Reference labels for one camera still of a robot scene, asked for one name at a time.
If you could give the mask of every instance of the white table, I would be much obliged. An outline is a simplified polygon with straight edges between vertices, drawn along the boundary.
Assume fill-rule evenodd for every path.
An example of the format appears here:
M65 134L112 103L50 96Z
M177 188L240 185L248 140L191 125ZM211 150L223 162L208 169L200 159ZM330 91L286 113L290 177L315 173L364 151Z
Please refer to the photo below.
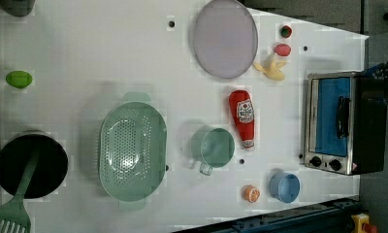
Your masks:
M28 17L0 13L2 146L19 132L39 129L69 154L63 185L27 201L33 232L172 232L358 194L359 177L308 169L298 154L307 74L362 70L366 37L250 10L259 31L256 60L266 59L277 42L291 46L290 63L282 69L286 80L276 83L253 68L221 80L202 70L190 46L193 21L207 2L37 0ZM293 28L286 41L277 33L283 23ZM24 90L12 88L5 76L13 70L30 72L34 82ZM193 162L190 137L208 124L239 139L227 104L236 88L252 95L255 150L245 151L237 141L232 161L206 177ZM166 120L170 171L146 200L121 203L99 181L98 134L131 90L149 93ZM300 178L296 202L283 204L269 195L275 169ZM262 190L257 203L242 200L247 184ZM2 196L3 202L11 197Z

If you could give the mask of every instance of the black pan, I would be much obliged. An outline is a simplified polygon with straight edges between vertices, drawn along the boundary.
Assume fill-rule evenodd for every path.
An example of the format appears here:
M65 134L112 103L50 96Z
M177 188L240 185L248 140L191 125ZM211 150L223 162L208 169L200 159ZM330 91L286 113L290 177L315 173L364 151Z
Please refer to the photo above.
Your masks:
M11 140L0 151L0 185L15 195L32 150L40 158L24 198L44 197L56 190L64 181L68 170L65 150L47 134L24 133Z

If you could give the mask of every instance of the teal mug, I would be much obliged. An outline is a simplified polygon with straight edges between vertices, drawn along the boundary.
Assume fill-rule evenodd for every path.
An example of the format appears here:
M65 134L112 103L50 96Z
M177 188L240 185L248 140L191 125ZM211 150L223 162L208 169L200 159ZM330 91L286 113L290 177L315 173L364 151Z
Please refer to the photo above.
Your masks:
M234 139L223 128L202 127L191 140L191 151L201 162L200 173L209 176L212 168L230 162L234 155Z

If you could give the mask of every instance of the toaster oven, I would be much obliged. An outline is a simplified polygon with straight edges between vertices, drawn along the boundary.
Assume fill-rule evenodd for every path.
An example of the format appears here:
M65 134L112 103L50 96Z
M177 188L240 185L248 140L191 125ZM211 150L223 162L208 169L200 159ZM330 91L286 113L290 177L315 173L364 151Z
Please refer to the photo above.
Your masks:
M367 96L385 83L358 73L310 74L304 162L344 175L382 171L387 107Z

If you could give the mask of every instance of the ketchup bottle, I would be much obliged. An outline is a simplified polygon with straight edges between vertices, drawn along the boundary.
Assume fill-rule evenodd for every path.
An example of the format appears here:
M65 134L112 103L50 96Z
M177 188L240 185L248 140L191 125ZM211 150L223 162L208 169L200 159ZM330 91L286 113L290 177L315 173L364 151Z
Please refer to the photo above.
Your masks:
M254 147L254 109L251 98L245 90L236 90L229 98L231 115L246 149Z

